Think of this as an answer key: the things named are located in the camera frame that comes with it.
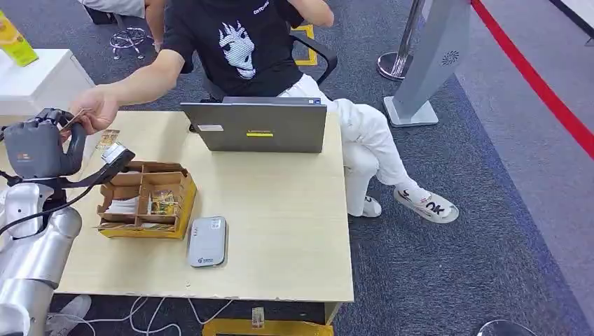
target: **gray laptop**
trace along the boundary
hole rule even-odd
[[[181,104],[193,128],[211,151],[322,151],[326,106],[321,105],[319,99],[241,98],[246,100]]]

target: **stanchion post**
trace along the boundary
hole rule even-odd
[[[404,80],[408,67],[413,61],[413,56],[408,54],[410,51],[410,40],[413,38],[413,32],[419,20],[419,15],[421,15],[423,10],[424,3],[425,0],[413,0],[398,52],[385,53],[378,59],[378,71],[382,76],[391,81]]]

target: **man's arm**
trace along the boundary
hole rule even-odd
[[[173,50],[161,50],[152,64],[119,82],[98,85],[97,89],[113,97],[119,106],[152,102],[175,88],[183,66],[184,58],[180,54]]]
[[[175,88],[177,76],[184,66],[184,58],[173,50],[161,50],[157,59],[132,75],[112,84],[98,85],[86,90],[70,105],[88,134],[105,130],[116,118],[120,106],[152,102]]]
[[[288,1],[309,23],[324,27],[331,27],[334,24],[334,13],[324,0]]]

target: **robotic arm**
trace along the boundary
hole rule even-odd
[[[102,155],[95,174],[70,182],[65,176],[81,168],[87,134],[72,124],[72,140],[64,153],[58,125],[72,114],[46,108],[35,118],[3,127],[8,159],[17,176],[3,171],[10,188],[0,214],[0,336],[44,333],[54,290],[60,284],[70,248],[82,218],[70,207],[95,185],[109,182],[134,158],[115,143]],[[67,201],[66,188],[87,187]]]

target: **cardboard organizer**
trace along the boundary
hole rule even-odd
[[[103,204],[97,206],[97,214],[101,217],[99,232],[107,237],[183,239],[197,192],[190,173],[176,163],[133,161],[127,167],[130,172],[137,174],[118,174],[111,182],[101,186],[104,199]],[[151,193],[159,190],[173,192],[177,203],[173,215],[151,214]],[[128,200],[136,196],[139,196],[139,201],[134,214],[105,212],[113,200]],[[145,227],[145,223],[170,227],[166,230],[152,230]]]

